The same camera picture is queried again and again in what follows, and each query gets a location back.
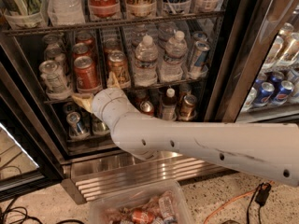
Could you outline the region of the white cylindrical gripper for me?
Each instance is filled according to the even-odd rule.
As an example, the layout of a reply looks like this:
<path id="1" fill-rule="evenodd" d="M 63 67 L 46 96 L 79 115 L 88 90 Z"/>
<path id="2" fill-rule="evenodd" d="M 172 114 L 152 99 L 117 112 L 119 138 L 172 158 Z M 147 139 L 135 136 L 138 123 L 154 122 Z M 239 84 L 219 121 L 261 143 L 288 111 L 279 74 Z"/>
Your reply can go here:
<path id="1" fill-rule="evenodd" d="M 73 93 L 73 101 L 89 113 L 93 113 L 112 129 L 119 118 L 128 112 L 136 112 L 113 72 L 107 79 L 107 89 L 99 91 L 93 98 L 91 93 Z"/>

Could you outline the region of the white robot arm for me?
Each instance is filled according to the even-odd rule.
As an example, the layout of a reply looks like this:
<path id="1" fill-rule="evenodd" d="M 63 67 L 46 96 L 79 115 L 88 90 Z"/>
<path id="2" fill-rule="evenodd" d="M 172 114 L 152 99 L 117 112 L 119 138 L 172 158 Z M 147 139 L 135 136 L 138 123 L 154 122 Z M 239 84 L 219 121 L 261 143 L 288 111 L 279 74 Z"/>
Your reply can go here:
<path id="1" fill-rule="evenodd" d="M 299 185 L 299 127 L 292 123 L 176 122 L 139 112 L 116 80 L 74 102 L 102 120 L 113 143 L 147 161 L 171 151 L 225 168 Z"/>

